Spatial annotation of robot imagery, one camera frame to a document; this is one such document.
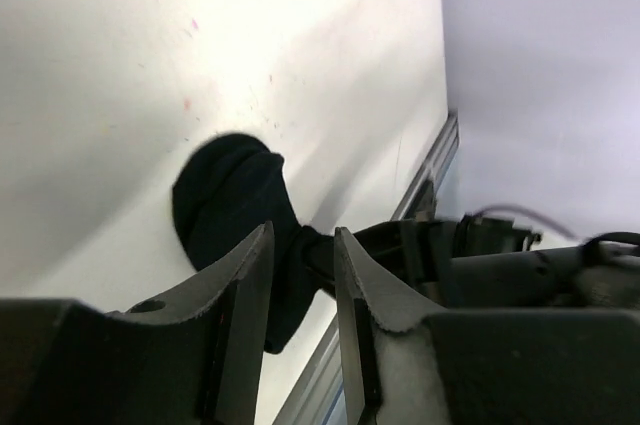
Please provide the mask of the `black sock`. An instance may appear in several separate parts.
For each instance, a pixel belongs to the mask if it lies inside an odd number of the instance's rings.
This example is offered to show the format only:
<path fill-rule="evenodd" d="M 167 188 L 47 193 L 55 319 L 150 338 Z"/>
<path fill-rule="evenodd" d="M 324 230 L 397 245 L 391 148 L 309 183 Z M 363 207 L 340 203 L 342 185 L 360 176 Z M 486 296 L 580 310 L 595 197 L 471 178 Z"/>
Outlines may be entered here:
<path fill-rule="evenodd" d="M 274 229 L 274 269 L 264 350 L 279 354 L 316 292 L 335 292 L 333 239 L 299 223 L 285 186 L 284 159 L 257 138 L 228 134 L 200 147 L 172 190 L 180 243 L 196 270 L 213 264 L 256 227 Z"/>

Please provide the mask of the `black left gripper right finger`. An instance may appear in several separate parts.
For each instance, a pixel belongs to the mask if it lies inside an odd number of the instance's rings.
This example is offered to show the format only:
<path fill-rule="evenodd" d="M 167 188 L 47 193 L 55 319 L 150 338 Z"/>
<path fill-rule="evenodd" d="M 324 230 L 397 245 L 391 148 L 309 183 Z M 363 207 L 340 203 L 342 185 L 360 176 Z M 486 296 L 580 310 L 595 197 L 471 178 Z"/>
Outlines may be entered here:
<path fill-rule="evenodd" d="M 443 424 L 445 393 L 426 319 L 442 308 L 334 236 L 341 368 L 350 424 Z"/>

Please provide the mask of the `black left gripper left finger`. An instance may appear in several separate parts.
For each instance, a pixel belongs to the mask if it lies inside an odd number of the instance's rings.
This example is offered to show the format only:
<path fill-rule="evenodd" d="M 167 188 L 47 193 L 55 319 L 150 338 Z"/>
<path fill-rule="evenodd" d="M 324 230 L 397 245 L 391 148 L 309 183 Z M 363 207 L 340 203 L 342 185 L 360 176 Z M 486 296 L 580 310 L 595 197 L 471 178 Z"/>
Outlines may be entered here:
<path fill-rule="evenodd" d="M 184 282 L 109 315 L 110 420 L 252 420 L 274 265 L 271 223 Z"/>

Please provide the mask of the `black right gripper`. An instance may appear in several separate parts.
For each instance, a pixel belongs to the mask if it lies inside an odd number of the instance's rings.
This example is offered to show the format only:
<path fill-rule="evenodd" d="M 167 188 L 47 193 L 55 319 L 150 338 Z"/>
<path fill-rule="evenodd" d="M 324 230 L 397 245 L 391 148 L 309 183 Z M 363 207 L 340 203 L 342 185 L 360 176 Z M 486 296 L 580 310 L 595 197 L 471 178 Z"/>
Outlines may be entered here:
<path fill-rule="evenodd" d="M 356 241 L 384 269 L 447 307 L 639 308 L 639 236 L 606 233 L 542 249 L 541 234 L 497 219 L 382 222 Z M 304 227 L 304 272 L 334 285 L 334 236 Z"/>

